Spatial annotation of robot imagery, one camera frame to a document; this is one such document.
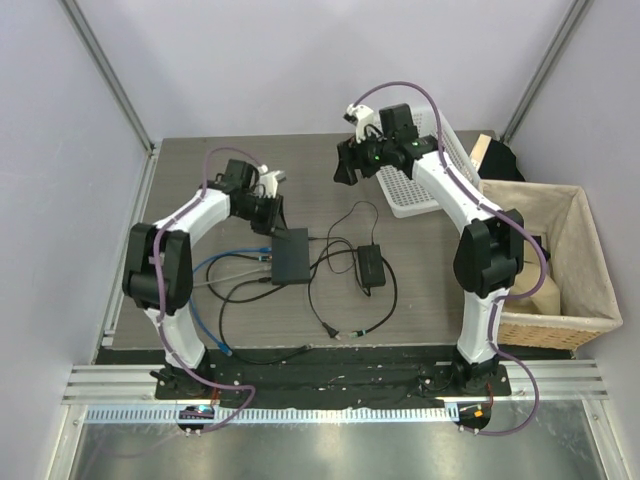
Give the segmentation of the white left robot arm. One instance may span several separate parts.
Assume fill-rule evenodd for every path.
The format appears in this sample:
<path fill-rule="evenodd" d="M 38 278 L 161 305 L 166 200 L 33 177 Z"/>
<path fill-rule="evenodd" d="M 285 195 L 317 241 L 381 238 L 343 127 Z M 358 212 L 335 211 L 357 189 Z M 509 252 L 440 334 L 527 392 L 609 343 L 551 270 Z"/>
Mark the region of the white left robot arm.
<path fill-rule="evenodd" d="M 205 178 L 183 206 L 154 223 L 134 224 L 128 236 L 122 289 L 154 323 L 167 362 L 182 371 L 179 388 L 205 397 L 213 375 L 201 367 L 206 347 L 196 333 L 188 302 L 193 292 L 192 248 L 230 217 L 263 236 L 287 239 L 282 170 L 231 159 L 213 180 Z"/>

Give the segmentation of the black network switch box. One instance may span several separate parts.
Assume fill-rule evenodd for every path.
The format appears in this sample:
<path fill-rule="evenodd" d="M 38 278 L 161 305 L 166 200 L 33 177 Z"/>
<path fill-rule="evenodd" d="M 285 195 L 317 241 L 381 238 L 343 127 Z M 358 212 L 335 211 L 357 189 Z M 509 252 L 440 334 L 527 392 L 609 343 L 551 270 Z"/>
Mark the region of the black network switch box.
<path fill-rule="evenodd" d="M 271 283 L 276 286 L 308 284 L 311 279 L 309 231 L 295 228 L 286 238 L 272 239 Z"/>

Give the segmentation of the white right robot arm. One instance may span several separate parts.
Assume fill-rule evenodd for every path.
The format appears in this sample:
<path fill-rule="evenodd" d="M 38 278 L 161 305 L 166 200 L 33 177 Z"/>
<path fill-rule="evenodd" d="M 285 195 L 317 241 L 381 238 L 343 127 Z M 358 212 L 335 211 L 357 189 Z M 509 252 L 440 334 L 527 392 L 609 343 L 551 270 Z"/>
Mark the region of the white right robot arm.
<path fill-rule="evenodd" d="M 337 146 L 335 182 L 352 186 L 393 167 L 428 191 L 460 234 L 453 270 L 464 291 L 464 313 L 451 380 L 460 393 L 475 394 L 497 367 L 491 341 L 504 298 L 523 268 L 523 218 L 484 197 L 449 159 L 438 135 L 420 135 L 408 105 L 379 112 L 349 105 L 344 118 L 355 133 Z"/>

